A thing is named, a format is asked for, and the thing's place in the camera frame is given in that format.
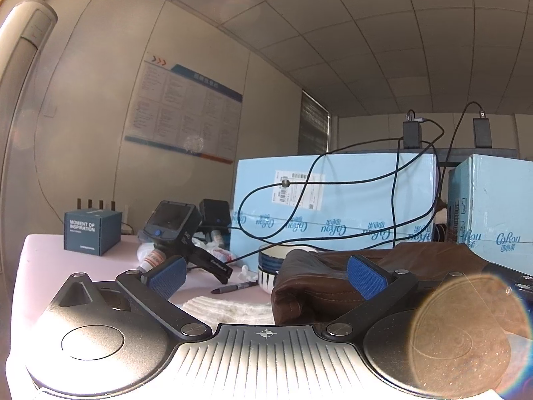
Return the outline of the wall information poster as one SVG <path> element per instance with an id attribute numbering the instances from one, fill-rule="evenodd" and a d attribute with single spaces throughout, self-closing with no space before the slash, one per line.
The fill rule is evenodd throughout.
<path id="1" fill-rule="evenodd" d="M 231 164 L 241 108 L 239 92 L 147 52 L 129 105 L 124 139 Z"/>

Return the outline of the large light blue box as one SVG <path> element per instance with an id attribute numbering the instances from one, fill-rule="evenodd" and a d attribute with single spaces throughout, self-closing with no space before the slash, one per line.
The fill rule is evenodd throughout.
<path id="1" fill-rule="evenodd" d="M 433 154 L 283 156 L 239 162 L 230 250 L 254 270 L 259 247 L 345 251 L 432 238 Z"/>

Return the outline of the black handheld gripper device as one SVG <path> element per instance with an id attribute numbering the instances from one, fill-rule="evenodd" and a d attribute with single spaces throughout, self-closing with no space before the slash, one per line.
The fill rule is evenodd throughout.
<path id="1" fill-rule="evenodd" d="M 162 200 L 146 221 L 143 232 L 167 258 L 180 256 L 185 265 L 193 264 L 211 273 L 221 284 L 227 284 L 231 267 L 193 244 L 193 235 L 201 223 L 202 215 L 193 204 Z"/>

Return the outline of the dark teal small box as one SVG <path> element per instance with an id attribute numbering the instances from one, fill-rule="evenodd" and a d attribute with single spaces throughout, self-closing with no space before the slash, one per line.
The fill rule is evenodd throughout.
<path id="1" fill-rule="evenodd" d="M 65 250 L 103 256 L 121 240 L 122 213 L 113 210 L 85 209 L 64 213 Z"/>

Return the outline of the blue white ceramic bowl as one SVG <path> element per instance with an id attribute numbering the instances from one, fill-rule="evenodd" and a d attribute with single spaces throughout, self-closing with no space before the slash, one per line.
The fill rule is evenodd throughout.
<path id="1" fill-rule="evenodd" d="M 293 250 L 311 250 L 311 247 L 284 245 L 271 247 L 270 245 L 264 245 L 259 248 L 258 284 L 265 293 L 272 293 L 275 279 L 284 263 L 284 259 Z"/>

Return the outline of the black power adapter left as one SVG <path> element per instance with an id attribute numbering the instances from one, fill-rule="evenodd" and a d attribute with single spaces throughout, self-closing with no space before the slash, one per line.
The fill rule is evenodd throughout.
<path id="1" fill-rule="evenodd" d="M 405 149 L 419 149 L 422 145 L 422 119 L 418 118 L 415 111 L 409 109 L 406 120 L 403 122 L 403 143 Z"/>

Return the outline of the black power adapter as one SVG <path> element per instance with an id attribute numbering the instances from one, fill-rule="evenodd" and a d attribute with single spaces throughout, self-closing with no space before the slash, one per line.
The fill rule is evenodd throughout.
<path id="1" fill-rule="evenodd" d="M 492 148 L 491 124 L 485 112 L 481 110 L 479 116 L 475 117 L 472 123 L 475 147 L 480 149 Z"/>
<path id="2" fill-rule="evenodd" d="M 418 118 L 415 111 L 409 109 L 406 120 L 403 122 L 403 143 L 405 149 L 419 149 L 422 145 L 422 119 Z"/>

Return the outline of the brown leather jacket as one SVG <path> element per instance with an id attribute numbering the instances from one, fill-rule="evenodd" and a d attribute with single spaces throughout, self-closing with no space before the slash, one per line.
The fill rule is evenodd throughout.
<path id="1" fill-rule="evenodd" d="M 466 245 L 454 243 L 401 243 L 393 249 L 318 253 L 290 251 L 271 293 L 277 325 L 313 324 L 319 328 L 340 318 L 384 291 L 394 272 L 405 269 L 419 280 L 413 304 L 451 272 L 467 276 L 489 275 L 478 287 L 492 314 L 504 330 L 531 338 L 518 299 L 532 295 L 518 286 L 532 286 L 532 275 L 488 262 Z"/>

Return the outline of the black marker pen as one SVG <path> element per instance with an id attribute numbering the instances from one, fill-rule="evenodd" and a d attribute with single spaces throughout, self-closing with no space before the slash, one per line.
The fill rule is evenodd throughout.
<path id="1" fill-rule="evenodd" d="M 211 294 L 224 294 L 232 293 L 239 290 L 248 289 L 250 287 L 258 286 L 257 281 L 247 281 L 239 284 L 227 284 L 218 288 L 211 290 Z"/>

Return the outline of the white knitted cloth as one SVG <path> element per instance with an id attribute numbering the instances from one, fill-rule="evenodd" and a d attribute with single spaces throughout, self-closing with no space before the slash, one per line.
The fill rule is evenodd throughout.
<path id="1" fill-rule="evenodd" d="M 223 301 L 201 296 L 184 302 L 179 308 L 206 323 L 213 331 L 220 324 L 274 325 L 270 303 Z"/>

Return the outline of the black power adapter right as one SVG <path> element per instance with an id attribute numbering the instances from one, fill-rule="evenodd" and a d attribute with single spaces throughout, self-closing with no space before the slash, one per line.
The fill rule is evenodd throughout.
<path id="1" fill-rule="evenodd" d="M 475 147 L 480 149 L 492 148 L 491 124 L 485 112 L 481 110 L 479 116 L 475 117 L 472 123 Z"/>

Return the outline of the small white bottle red label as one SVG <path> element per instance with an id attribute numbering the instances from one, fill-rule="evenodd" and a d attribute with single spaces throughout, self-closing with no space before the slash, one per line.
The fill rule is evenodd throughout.
<path id="1" fill-rule="evenodd" d="M 165 259 L 165 253 L 154 248 L 139 263 L 138 269 L 143 273 L 147 273 L 150 270 L 154 269 L 156 266 L 161 265 L 163 262 L 165 262 Z"/>

